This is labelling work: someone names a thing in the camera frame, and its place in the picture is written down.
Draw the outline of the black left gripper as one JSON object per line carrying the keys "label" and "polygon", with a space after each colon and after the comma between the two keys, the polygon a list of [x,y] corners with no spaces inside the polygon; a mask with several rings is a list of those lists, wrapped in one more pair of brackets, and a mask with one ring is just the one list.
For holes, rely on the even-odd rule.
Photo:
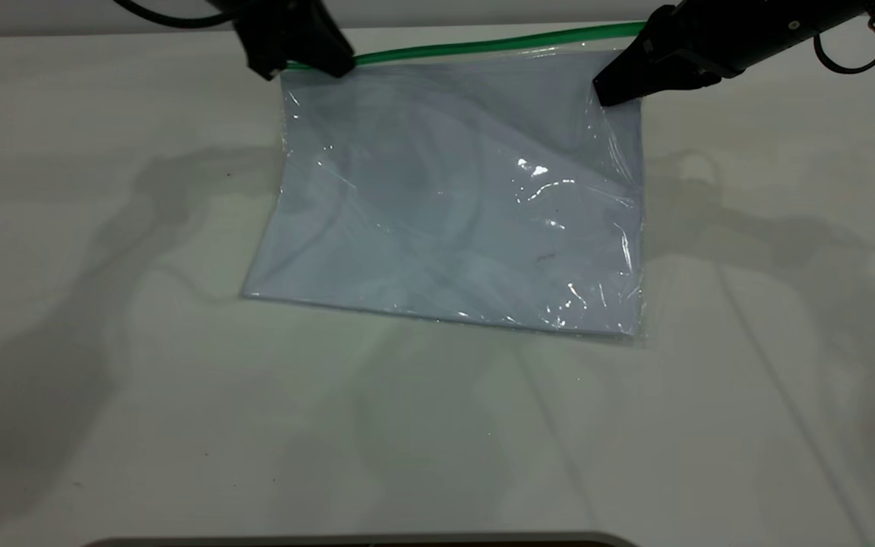
{"label": "black left gripper", "polygon": [[329,17],[322,1],[261,1],[233,18],[247,66],[267,82],[289,66],[289,59],[344,77],[355,69],[355,51]]}

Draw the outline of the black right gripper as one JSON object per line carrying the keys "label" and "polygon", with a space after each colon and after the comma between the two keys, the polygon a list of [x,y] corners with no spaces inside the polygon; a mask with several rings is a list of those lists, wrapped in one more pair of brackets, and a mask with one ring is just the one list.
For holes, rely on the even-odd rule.
{"label": "black right gripper", "polygon": [[727,51],[727,2],[681,2],[656,9],[646,28],[593,79],[612,107],[676,86],[709,86],[744,73]]}

